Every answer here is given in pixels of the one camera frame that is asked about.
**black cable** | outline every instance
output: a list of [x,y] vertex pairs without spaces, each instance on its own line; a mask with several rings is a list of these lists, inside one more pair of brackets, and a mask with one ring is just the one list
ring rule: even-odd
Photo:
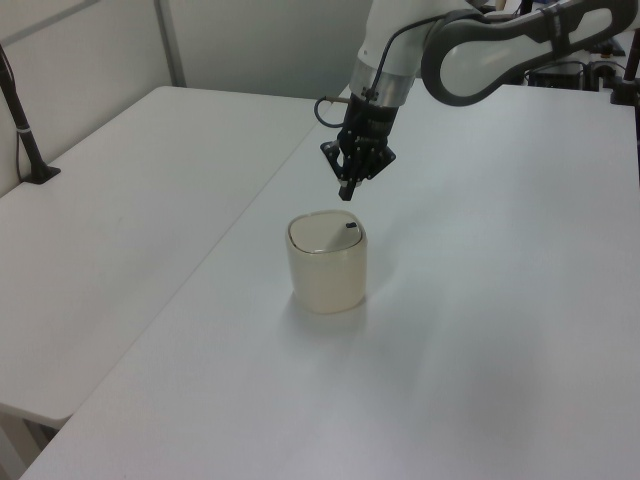
[[2,62],[7,66],[9,70],[9,75],[11,76],[11,84],[13,88],[16,87],[16,77],[13,75],[13,69],[11,68],[11,64],[9,63],[9,59],[7,58],[7,54],[4,53],[2,45],[0,45],[0,57],[2,57]]
[[[7,58],[7,54],[4,52],[4,49],[0,45],[0,58],[2,58],[2,62],[9,70],[9,76],[11,77],[11,84],[15,90],[16,88],[16,77],[13,74],[13,69],[11,68],[11,63],[9,63],[9,59]],[[16,131],[16,174],[18,175],[18,181],[22,183],[22,175],[20,173],[20,133]]]
[[[371,98],[373,97],[373,95],[374,95],[374,93],[376,91],[376,87],[378,86],[378,82],[380,81],[380,77],[382,76],[382,68],[384,67],[384,64],[385,64],[385,62],[387,60],[387,55],[389,54],[389,50],[391,49],[391,44],[393,43],[393,41],[396,38],[398,38],[400,35],[402,35],[403,33],[407,32],[409,30],[413,30],[414,28],[418,28],[418,27],[422,27],[424,25],[428,25],[429,23],[432,23],[432,22],[437,22],[438,20],[442,20],[445,17],[446,17],[446,15],[436,15],[435,17],[427,18],[426,20],[420,20],[419,22],[415,22],[415,23],[412,23],[410,25],[407,25],[406,27],[402,27],[400,30],[398,30],[393,35],[391,35],[391,38],[389,38],[389,41],[387,42],[387,44],[384,47],[384,50],[382,52],[382,57],[380,58],[380,64],[378,65],[378,70],[376,70],[376,76],[373,79],[373,84],[371,85],[371,88],[369,88],[367,90],[367,92],[365,93],[365,106],[369,105],[369,103],[371,103]],[[322,125],[324,125],[325,127],[329,127],[329,128],[344,128],[346,126],[345,122],[342,122],[342,123],[328,123],[328,122],[326,122],[326,121],[324,121],[322,119],[322,117],[320,116],[320,113],[318,112],[318,107],[325,100],[327,100],[326,96],[319,98],[316,101],[315,106],[313,107],[313,113],[315,114],[315,116],[318,119],[318,121]],[[354,117],[353,120],[351,121],[351,123],[355,123],[355,121],[357,119],[359,119],[359,116]]]
[[349,100],[343,99],[343,98],[330,98],[327,96],[324,97],[320,97],[318,100],[316,100],[316,104],[313,106],[313,114],[316,116],[316,119],[318,120],[318,122],[320,122],[322,125],[324,125],[325,127],[328,128],[342,128],[344,126],[344,122],[343,123],[329,123],[326,122],[325,120],[322,119],[322,117],[320,116],[320,112],[318,111],[318,107],[320,107],[320,104],[324,101],[327,102],[340,102],[340,103],[349,103]]
[[371,88],[369,89],[369,91],[367,91],[367,93],[366,93],[366,104],[367,105],[371,101],[371,98],[373,97],[373,95],[374,95],[374,93],[376,91],[376,87],[378,86],[378,82],[380,81],[380,76],[382,75],[382,68],[384,67],[384,62],[387,60],[387,55],[389,54],[389,50],[391,49],[391,44],[393,43],[393,41],[396,38],[398,38],[400,35],[402,35],[403,33],[407,32],[409,30],[413,30],[414,28],[418,28],[418,27],[422,27],[424,25],[428,25],[429,23],[432,23],[432,22],[437,22],[438,20],[442,20],[445,17],[446,17],[446,15],[436,15],[435,17],[427,18],[426,20],[420,20],[419,22],[415,22],[415,23],[412,23],[410,25],[407,25],[406,27],[401,28],[396,33],[391,35],[391,38],[387,42],[387,45],[384,47],[384,50],[382,52],[382,58],[380,58],[380,65],[378,66],[378,71],[376,72],[376,76],[373,79],[373,84],[371,85]]
[[18,174],[18,181],[22,183],[22,175],[20,174],[20,134],[18,132],[16,132],[16,173]]

